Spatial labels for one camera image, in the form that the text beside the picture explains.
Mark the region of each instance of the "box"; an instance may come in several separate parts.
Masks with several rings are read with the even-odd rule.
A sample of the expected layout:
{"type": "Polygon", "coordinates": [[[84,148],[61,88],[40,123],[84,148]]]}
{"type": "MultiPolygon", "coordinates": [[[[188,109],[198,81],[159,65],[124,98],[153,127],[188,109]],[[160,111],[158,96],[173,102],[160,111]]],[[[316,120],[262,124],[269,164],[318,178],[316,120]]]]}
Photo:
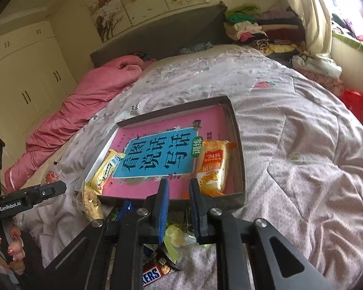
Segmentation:
{"type": "Polygon", "coordinates": [[[231,152],[225,195],[214,197],[218,207],[228,210],[245,203],[245,170],[231,101],[227,96],[203,99],[153,111],[118,122],[105,138],[80,178],[76,189],[87,182],[102,163],[109,148],[126,157],[105,184],[102,203],[122,206],[129,199],[141,207],[148,195],[157,192],[159,180],[170,181],[170,211],[189,206],[189,179],[194,176],[193,141],[200,136],[235,142],[231,152]]]}

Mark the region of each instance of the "green badge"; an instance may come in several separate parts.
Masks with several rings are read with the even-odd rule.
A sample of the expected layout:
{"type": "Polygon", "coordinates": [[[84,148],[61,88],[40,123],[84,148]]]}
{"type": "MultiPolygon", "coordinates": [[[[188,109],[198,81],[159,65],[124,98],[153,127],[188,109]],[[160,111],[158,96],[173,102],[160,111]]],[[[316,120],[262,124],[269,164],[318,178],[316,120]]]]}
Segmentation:
{"type": "Polygon", "coordinates": [[[192,141],[191,156],[193,158],[199,156],[200,151],[202,150],[202,143],[203,143],[203,138],[201,136],[196,136],[192,141]]]}

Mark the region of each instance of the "window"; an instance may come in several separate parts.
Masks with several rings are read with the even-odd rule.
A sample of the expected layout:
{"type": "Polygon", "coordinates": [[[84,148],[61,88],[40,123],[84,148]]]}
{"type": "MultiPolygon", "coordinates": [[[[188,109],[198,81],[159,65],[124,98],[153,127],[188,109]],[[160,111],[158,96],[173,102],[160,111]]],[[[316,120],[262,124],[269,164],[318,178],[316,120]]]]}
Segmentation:
{"type": "Polygon", "coordinates": [[[363,18],[360,14],[360,0],[324,0],[329,13],[337,14],[344,20],[352,23],[356,36],[363,36],[363,18]]]}

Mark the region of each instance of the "triangular cutout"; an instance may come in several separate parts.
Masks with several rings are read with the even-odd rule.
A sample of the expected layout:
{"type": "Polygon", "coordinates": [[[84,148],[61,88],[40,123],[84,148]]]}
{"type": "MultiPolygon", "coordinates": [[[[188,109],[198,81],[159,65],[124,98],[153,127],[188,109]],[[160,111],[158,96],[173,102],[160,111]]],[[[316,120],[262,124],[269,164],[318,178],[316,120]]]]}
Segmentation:
{"type": "Polygon", "coordinates": [[[304,266],[276,237],[269,239],[276,256],[281,275],[284,278],[291,277],[304,271],[304,266]]]}

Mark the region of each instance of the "pink book cover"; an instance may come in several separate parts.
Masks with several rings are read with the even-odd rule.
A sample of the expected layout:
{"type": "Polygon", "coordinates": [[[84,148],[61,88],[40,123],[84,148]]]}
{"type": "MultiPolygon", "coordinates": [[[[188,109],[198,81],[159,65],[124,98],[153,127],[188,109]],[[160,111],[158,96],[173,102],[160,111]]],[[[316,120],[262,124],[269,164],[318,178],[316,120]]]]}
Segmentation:
{"type": "MultiPolygon", "coordinates": [[[[124,159],[107,180],[102,195],[145,199],[157,193],[161,178],[169,180],[169,198],[187,198],[202,140],[228,139],[225,113],[215,105],[167,120],[119,128],[111,149],[124,159]]],[[[231,170],[225,194],[234,193],[231,170]]]]}

